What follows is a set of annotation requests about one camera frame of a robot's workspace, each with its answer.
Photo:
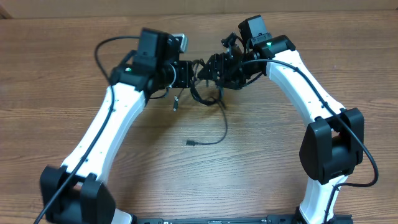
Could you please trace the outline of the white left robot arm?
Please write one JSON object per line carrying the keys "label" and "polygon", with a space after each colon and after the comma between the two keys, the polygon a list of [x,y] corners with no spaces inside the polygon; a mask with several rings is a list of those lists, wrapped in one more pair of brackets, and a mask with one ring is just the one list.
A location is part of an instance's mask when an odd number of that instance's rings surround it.
{"label": "white left robot arm", "polygon": [[114,158],[134,120],[157,90],[188,88],[191,61],[164,61],[153,67],[123,60],[113,68],[102,105],[77,147],[59,168],[40,176],[44,209],[35,220],[50,223],[136,223],[117,208],[107,188]]}

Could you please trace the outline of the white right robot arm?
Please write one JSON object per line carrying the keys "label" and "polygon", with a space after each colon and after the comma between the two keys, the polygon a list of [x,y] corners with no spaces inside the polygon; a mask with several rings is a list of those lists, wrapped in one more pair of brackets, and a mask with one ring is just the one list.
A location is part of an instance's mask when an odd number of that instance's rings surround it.
{"label": "white right robot arm", "polygon": [[231,46],[231,39],[222,43],[228,51],[211,56],[197,78],[238,90],[264,74],[284,92],[306,127],[299,158],[308,175],[307,188],[288,222],[352,223],[350,215],[335,215],[333,208],[340,188],[363,161],[361,112],[347,110],[328,94],[285,35],[253,37],[244,53]]}

